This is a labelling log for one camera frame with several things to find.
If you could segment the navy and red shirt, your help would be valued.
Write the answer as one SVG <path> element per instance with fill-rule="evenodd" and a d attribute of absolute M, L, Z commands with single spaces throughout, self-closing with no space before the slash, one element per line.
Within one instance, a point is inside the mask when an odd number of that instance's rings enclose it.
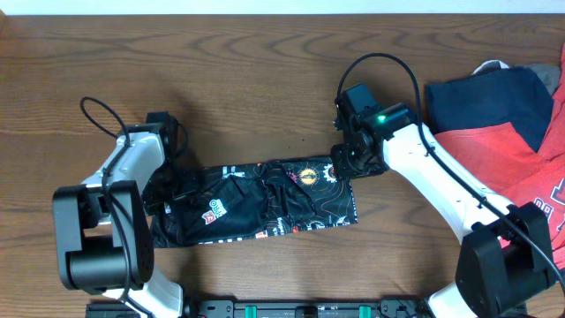
<path fill-rule="evenodd" d="M 541 147 L 554 105 L 539 76 L 523 67 L 430 84 L 425 97 L 434 132 L 510 123 L 533 151 Z"/>

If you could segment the black orange patterned jersey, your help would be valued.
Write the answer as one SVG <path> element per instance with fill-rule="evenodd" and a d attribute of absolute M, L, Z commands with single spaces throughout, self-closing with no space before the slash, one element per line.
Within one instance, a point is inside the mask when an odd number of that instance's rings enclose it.
<path fill-rule="evenodd" d="M 350 182 L 327 156 L 182 170 L 155 211 L 157 248 L 284 236 L 358 222 Z"/>

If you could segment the red printed shirt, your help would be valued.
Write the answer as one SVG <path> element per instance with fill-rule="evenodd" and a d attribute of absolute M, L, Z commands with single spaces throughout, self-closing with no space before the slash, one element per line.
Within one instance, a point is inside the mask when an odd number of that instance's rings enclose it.
<path fill-rule="evenodd" d="M 552 96 L 550 124 L 538 151 L 513 125 L 433 132 L 437 141 L 471 174 L 521 206 L 535 203 L 546 215 L 554 262 L 564 267 L 564 64 L 484 62 L 472 74 L 523 67 L 533 70 Z"/>

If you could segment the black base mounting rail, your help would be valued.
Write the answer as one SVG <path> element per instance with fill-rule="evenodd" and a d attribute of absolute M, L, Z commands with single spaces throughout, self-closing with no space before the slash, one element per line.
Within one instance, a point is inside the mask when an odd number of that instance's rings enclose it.
<path fill-rule="evenodd" d="M 423 300 L 376 302 L 241 302 L 227 299 L 190 302 L 184 317 L 197 318 L 432 318 Z"/>

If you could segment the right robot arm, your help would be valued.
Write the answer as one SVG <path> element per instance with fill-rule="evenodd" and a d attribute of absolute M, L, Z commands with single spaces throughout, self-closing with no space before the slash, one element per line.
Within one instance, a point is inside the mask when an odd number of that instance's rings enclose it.
<path fill-rule="evenodd" d="M 426 300 L 431 317 L 500 317 L 564 282 L 549 229 L 534 203 L 520 206 L 468 172 L 434 138 L 419 113 L 399 103 L 339 105 L 343 143 L 331 149 L 338 178 L 393 170 L 441 214 L 460 243 L 453 283 Z"/>

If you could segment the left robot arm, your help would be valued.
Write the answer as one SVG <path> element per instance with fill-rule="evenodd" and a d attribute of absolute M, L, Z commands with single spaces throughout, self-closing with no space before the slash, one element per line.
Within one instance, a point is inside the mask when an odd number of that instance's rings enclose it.
<path fill-rule="evenodd" d="M 184 288 L 155 265 L 147 216 L 162 216 L 179 187 L 174 119 L 131 125 L 109 158 L 52 197 L 58 273 L 68 290 L 115 299 L 142 317 L 192 317 Z"/>

